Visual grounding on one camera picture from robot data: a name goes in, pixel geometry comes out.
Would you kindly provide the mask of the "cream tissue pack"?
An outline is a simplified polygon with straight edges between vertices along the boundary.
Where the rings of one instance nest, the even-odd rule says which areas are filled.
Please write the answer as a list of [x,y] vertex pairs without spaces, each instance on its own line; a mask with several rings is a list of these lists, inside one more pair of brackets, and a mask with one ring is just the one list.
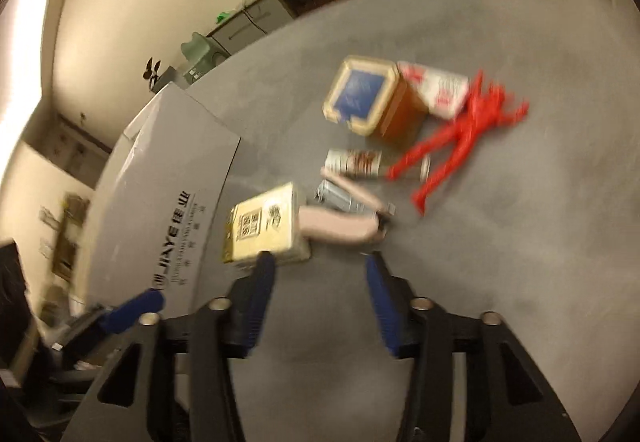
[[262,251],[280,263],[308,260],[311,249],[298,219],[299,205],[305,203],[289,182],[236,204],[224,229],[222,262],[248,267]]

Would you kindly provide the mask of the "white cardboard box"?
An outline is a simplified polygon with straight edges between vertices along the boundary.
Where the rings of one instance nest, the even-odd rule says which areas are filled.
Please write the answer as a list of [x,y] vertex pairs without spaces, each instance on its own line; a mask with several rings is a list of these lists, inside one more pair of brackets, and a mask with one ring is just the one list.
[[116,142],[91,198],[70,311],[114,308],[155,289],[163,316],[191,312],[210,226],[239,136],[165,86]]

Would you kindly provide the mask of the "silver blue foil packet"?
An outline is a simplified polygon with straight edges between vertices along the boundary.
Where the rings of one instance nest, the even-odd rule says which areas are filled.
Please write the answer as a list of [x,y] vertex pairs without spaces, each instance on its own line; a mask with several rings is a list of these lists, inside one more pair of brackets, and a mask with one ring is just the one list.
[[346,190],[340,188],[335,183],[323,179],[316,192],[316,201],[324,206],[343,213],[367,215],[372,214],[373,209],[366,204],[359,202]]

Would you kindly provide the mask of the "small clear tube bottle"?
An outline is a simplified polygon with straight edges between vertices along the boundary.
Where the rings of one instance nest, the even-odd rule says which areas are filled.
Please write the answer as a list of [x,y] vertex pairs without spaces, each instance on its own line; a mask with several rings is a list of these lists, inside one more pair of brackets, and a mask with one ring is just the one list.
[[[390,179],[390,169],[397,162],[396,155],[380,150],[332,149],[326,155],[321,173],[336,173],[352,179]],[[425,156],[418,164],[400,173],[396,180],[423,182],[431,170],[431,158]]]

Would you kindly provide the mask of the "gold square tin blue lid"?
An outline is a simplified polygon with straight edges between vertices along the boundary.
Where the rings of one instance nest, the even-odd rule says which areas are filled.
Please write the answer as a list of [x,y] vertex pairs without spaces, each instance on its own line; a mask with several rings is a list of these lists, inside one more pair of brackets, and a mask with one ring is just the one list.
[[348,56],[323,102],[327,121],[370,140],[403,149],[419,135],[424,104],[396,63]]

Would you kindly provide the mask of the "red white carton box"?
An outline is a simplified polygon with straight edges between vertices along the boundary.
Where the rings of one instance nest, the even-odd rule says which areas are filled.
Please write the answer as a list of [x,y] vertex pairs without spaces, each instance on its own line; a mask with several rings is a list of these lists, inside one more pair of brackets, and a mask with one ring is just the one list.
[[469,77],[404,61],[397,66],[428,113],[451,121],[462,111],[469,95]]

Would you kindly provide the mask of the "red plastic figure toy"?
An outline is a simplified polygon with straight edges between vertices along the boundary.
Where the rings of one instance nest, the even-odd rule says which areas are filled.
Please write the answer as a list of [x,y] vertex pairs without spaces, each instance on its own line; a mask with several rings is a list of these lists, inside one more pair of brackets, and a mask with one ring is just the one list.
[[456,118],[443,124],[431,137],[416,143],[386,171],[388,180],[396,180],[425,156],[452,143],[454,147],[446,162],[430,173],[421,188],[411,195],[418,213],[423,216],[427,198],[457,169],[459,169],[480,137],[491,129],[514,126],[528,115],[529,102],[523,101],[515,110],[506,112],[504,107],[513,100],[503,85],[490,83],[484,89],[484,72],[473,78],[463,110]]

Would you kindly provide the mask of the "white pot black plant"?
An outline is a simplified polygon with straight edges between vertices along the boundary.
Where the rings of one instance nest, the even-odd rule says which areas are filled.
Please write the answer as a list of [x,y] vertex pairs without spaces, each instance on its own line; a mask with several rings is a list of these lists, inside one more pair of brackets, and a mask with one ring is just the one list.
[[142,77],[148,83],[149,91],[151,91],[152,94],[157,94],[158,91],[162,90],[176,77],[176,69],[173,66],[169,65],[163,71],[160,69],[161,66],[162,61],[155,61],[153,58],[149,58],[142,74]]

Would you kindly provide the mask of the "green plastic stool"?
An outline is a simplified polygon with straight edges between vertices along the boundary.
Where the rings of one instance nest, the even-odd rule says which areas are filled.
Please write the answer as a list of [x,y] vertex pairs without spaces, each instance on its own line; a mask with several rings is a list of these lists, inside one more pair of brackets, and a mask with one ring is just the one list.
[[182,43],[180,49],[183,57],[186,58],[188,71],[200,75],[206,74],[229,58],[228,52],[215,39],[198,32],[193,32],[191,39]]

